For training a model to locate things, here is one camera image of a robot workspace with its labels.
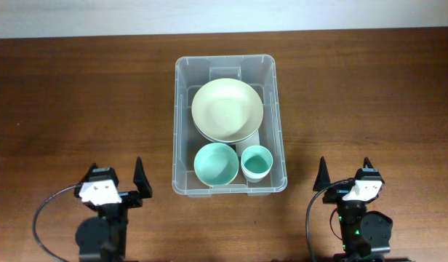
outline wooden table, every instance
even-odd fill
[[[177,195],[175,61],[260,53],[276,59],[287,188]],[[31,236],[39,204],[93,162],[134,189],[137,156],[154,194],[129,212],[128,259],[305,261],[319,158],[340,180],[368,156],[386,182],[368,207],[393,219],[388,257],[448,261],[448,28],[0,40],[0,261],[50,261]],[[319,257],[342,252],[333,209],[312,209]],[[76,261],[76,228],[93,215],[66,193],[39,234]]]

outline mint green bowl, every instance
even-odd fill
[[[230,146],[210,143],[198,151],[193,167],[198,179],[207,186],[222,186],[237,176],[239,158]]]

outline gray plastic bin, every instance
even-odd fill
[[[253,87],[263,102],[264,117],[259,129],[260,145],[273,154],[273,167],[258,183],[249,183],[239,170],[226,186],[204,185],[193,170],[198,150],[208,143],[193,124],[191,106],[196,92],[214,79],[232,78]],[[282,143],[281,117],[277,95],[276,63],[270,55],[182,57],[175,64],[174,153],[172,187],[189,197],[212,194],[247,193],[262,196],[280,192],[287,186]]]

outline cup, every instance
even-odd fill
[[[249,146],[241,155],[241,169],[249,182],[260,182],[272,166],[273,155],[264,146]]]
[[[193,162],[196,176],[207,186],[227,185],[239,172],[236,152],[224,143],[210,143],[202,147]]]

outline black cable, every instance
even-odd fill
[[[40,214],[41,210],[43,209],[43,207],[48,204],[49,201],[51,201],[52,199],[54,199],[58,194],[61,194],[63,192],[66,192],[68,190],[71,190],[73,188],[76,188],[78,185],[72,185],[69,187],[64,188],[63,190],[57,192],[56,194],[50,196],[48,199],[46,199],[43,203],[41,203],[40,207],[36,210],[35,215],[33,216],[33,223],[32,223],[32,232],[33,232],[33,238],[35,239],[35,241],[38,243],[38,245],[40,245],[40,247],[43,249],[44,252],[46,252],[48,255],[52,256],[54,259],[56,259],[57,261],[62,261],[62,262],[68,262],[66,259],[63,259],[61,257],[58,257],[57,255],[55,255],[53,252],[49,251],[49,249],[43,245],[43,243],[41,243],[40,238],[38,237],[38,234],[36,233],[36,219],[38,218],[38,215]]]
[[[310,201],[310,204],[308,205],[308,209],[306,210],[306,219],[305,219],[305,227],[306,227],[306,242],[308,244],[308,250],[310,251],[310,257],[313,262],[316,262],[316,259],[314,258],[314,252],[313,248],[311,248],[311,240],[310,240],[310,229],[309,229],[309,219],[310,219],[310,209],[313,205],[314,201],[319,197],[319,195],[323,194],[327,189],[332,188],[333,186],[339,185],[341,183],[348,183],[349,180],[341,180],[338,182],[333,183],[332,185],[327,186],[326,188],[322,189],[316,195],[313,196],[313,198]]]
[[[332,211],[332,213],[331,213],[331,217],[329,218],[329,226],[331,227],[331,231],[332,231],[332,233],[333,233],[338,239],[342,240],[342,238],[339,237],[339,236],[334,232],[334,229],[332,228],[332,217],[334,216],[335,211],[337,211],[337,208],[335,208],[335,209]]]

